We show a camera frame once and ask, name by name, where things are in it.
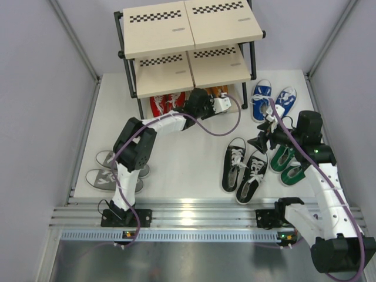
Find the green sneaker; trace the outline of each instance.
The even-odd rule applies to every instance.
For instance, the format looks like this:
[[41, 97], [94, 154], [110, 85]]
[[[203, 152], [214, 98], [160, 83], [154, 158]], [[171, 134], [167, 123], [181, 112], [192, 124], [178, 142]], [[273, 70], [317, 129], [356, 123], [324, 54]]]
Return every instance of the green sneaker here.
[[277, 153], [274, 155], [272, 160], [270, 161], [270, 167], [273, 171], [279, 173], [282, 172], [288, 165], [288, 163], [292, 160], [295, 155], [294, 149], [289, 149], [285, 146], [280, 146], [278, 148]]
[[300, 165], [291, 165], [281, 174], [281, 181], [286, 186], [292, 186], [305, 178], [304, 171]]

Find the gray wall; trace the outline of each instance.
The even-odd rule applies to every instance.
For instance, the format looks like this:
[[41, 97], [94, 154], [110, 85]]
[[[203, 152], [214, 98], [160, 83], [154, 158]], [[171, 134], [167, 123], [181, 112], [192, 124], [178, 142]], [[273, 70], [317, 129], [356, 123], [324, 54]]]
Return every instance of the gray wall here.
[[0, 26], [0, 281], [34, 281], [94, 83], [47, 1], [2, 1]]
[[313, 85], [347, 196], [376, 236], [376, 2], [359, 2]]
[[[173, 0], [59, 0], [99, 74], [124, 72], [113, 13]], [[256, 42], [259, 69], [309, 71], [344, 0], [253, 0], [254, 14], [267, 37]]]

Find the gray floor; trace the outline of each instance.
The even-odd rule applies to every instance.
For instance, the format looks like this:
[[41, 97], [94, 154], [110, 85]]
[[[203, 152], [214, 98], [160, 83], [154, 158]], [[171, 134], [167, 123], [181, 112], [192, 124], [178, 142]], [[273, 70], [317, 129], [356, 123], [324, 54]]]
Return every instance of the gray floor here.
[[137, 243], [126, 250], [106, 245], [77, 260], [96, 244], [63, 241], [51, 281], [332, 281], [315, 270], [305, 242], [282, 251], [251, 243]]

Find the blue sneaker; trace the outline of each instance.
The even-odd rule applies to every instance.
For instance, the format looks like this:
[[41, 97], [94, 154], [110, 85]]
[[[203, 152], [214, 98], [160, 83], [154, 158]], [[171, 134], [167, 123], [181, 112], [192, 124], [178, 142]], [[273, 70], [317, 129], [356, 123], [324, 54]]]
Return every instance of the blue sneaker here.
[[284, 108], [283, 117], [285, 117], [291, 108], [294, 106], [296, 101], [297, 95], [296, 90], [293, 87], [288, 87], [282, 90], [282, 92], [279, 94], [276, 105], [280, 105]]
[[269, 97], [271, 95], [271, 84], [269, 80], [263, 79], [258, 82], [254, 88], [251, 102], [253, 104], [252, 118], [255, 122], [264, 122], [265, 112], [269, 106]]

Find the black sneaker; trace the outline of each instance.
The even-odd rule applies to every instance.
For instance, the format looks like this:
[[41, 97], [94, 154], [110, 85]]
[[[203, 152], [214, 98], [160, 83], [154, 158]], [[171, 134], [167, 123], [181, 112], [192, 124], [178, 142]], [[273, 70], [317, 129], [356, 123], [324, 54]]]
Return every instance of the black sneaker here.
[[237, 177], [241, 168], [246, 167], [242, 161], [246, 155], [246, 141], [237, 137], [230, 142], [224, 155], [222, 188], [231, 193], [236, 190]]
[[263, 155], [259, 151], [253, 152], [247, 162], [243, 180], [236, 192], [236, 200], [239, 204], [249, 203], [256, 189], [261, 185], [267, 167], [267, 155]]

